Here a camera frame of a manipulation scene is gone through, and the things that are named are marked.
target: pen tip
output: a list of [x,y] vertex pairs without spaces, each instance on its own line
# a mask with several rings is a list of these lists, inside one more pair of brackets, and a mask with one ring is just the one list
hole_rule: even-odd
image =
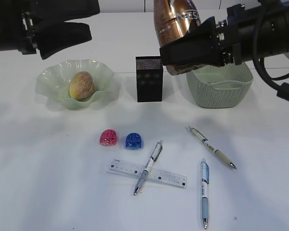
[[230,163],[230,167],[236,170],[236,166],[235,166],[235,164],[232,163],[232,162]]
[[139,191],[139,187],[136,187],[134,191],[134,196],[137,195],[138,191]]
[[203,228],[206,230],[208,227],[208,220],[207,219],[203,219]]

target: green glass bowl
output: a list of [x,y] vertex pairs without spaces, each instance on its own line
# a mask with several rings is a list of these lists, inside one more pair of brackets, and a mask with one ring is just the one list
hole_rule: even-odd
[[[72,77],[80,71],[87,71],[91,74],[96,91],[92,96],[77,101],[69,97],[68,85]],[[89,107],[92,102],[98,101],[110,93],[113,76],[113,71],[104,63],[93,59],[67,60],[45,69],[37,77],[35,91],[37,94],[45,95],[54,102],[60,103],[65,108],[86,108]]]

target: pen clip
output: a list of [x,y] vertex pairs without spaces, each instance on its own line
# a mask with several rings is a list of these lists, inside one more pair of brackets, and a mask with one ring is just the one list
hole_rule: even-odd
[[208,183],[209,183],[209,166],[207,165],[207,163],[206,163],[206,170],[207,170],[207,181],[208,181]]

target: white table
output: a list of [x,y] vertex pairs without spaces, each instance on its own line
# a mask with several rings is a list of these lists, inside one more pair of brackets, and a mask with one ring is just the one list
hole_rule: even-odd
[[[46,61],[0,52],[0,231],[202,230],[203,157],[210,166],[209,230],[289,231],[289,102],[251,70],[251,90],[235,108],[196,106],[185,76],[167,73],[163,102],[137,103],[135,56],[158,55],[152,14],[100,14],[84,21],[95,41]],[[36,76],[65,59],[84,58],[117,72],[120,88],[113,100],[80,111],[45,105],[34,91]],[[289,71],[283,56],[270,62],[280,67],[268,70],[274,77]],[[187,133],[188,125],[202,131],[238,170],[225,168]],[[98,144],[107,128],[119,133],[113,148]],[[123,149],[130,132],[142,135],[143,149]],[[136,180],[106,173],[113,158],[145,164],[160,139],[164,150],[155,167],[186,175],[186,190],[147,182],[134,197]]]

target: ballpoint pen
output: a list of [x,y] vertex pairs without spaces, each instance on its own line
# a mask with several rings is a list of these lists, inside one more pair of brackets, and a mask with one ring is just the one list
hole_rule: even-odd
[[206,145],[208,147],[208,149],[214,154],[216,155],[221,161],[223,161],[227,166],[231,167],[231,169],[236,169],[235,164],[227,157],[225,156],[224,153],[222,153],[220,150],[214,148],[210,142],[208,141],[208,139],[202,135],[200,133],[200,131],[198,131],[195,128],[191,128],[190,126],[188,126],[188,129],[190,130],[190,132],[198,139],[200,140],[204,145]]
[[208,184],[209,184],[209,166],[206,163],[206,159],[201,161],[201,219],[203,227],[206,230],[209,222],[209,199],[208,199]]
[[148,162],[145,165],[144,170],[141,173],[139,180],[137,181],[137,184],[136,184],[135,190],[134,190],[134,196],[139,192],[139,190],[141,190],[147,176],[150,173],[151,167],[157,161],[158,156],[161,153],[162,149],[163,149],[162,141],[160,141],[156,144],[154,151],[152,152]]

